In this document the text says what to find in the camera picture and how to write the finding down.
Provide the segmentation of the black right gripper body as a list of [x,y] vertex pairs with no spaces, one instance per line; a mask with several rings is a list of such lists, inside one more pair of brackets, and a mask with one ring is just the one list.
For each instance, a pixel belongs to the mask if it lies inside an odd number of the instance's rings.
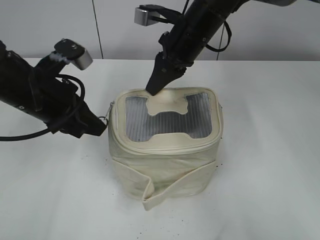
[[189,9],[170,32],[160,37],[160,53],[175,65],[191,67],[204,48],[216,53],[225,50],[209,45],[210,39],[224,24],[225,16],[215,9]]

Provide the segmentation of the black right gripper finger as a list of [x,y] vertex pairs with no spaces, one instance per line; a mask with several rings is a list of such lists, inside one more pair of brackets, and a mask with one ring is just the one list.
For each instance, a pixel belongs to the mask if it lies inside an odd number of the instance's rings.
[[159,52],[154,60],[154,68],[145,90],[152,96],[157,95],[169,83],[181,78],[187,68],[173,64]]

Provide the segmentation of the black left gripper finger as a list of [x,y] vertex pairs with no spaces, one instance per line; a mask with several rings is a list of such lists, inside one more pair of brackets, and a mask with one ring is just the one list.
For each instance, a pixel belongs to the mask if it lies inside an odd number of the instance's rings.
[[81,138],[84,134],[100,137],[107,124],[98,118],[83,101],[81,107],[72,116],[72,136]]

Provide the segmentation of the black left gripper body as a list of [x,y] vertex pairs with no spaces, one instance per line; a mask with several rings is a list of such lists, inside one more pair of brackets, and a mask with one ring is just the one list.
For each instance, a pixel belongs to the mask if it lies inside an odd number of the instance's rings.
[[46,56],[30,68],[32,116],[46,125],[38,134],[86,134],[88,131],[85,87],[78,78],[60,74],[67,64],[64,59]]

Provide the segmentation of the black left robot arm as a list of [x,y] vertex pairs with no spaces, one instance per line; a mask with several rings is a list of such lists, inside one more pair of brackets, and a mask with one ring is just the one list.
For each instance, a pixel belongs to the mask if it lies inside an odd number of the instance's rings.
[[0,44],[0,100],[38,120],[46,129],[20,136],[2,136],[2,142],[34,139],[61,132],[81,138],[101,136],[108,124],[96,116],[85,103],[85,86],[76,77],[62,74],[73,64],[79,70],[93,62],[88,50],[79,43],[63,38],[54,50],[36,66]]

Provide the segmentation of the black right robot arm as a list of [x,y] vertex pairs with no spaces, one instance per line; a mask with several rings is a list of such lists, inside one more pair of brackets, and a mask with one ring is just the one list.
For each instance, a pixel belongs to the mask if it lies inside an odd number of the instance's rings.
[[243,0],[195,0],[185,13],[154,4],[140,5],[141,10],[162,15],[162,19],[156,18],[157,22],[173,24],[170,32],[163,33],[159,39],[162,51],[155,57],[146,91],[155,96],[181,78],[204,48],[218,53],[219,49],[208,42],[221,25],[229,35],[232,33],[226,20],[244,3]]

